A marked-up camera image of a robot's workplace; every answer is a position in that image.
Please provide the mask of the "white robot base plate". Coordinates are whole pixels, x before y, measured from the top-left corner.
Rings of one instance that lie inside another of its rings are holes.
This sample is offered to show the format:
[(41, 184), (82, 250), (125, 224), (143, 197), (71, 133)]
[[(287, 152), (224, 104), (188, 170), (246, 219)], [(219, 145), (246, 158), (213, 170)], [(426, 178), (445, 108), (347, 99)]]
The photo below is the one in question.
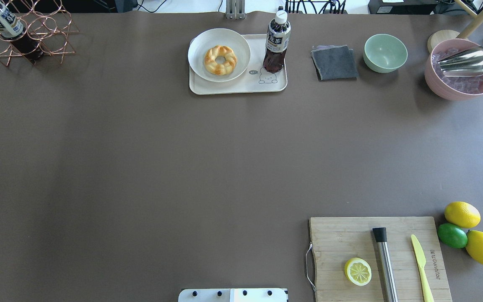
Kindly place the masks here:
[(184, 289), (179, 302), (288, 302), (287, 289), (279, 287), (242, 287)]

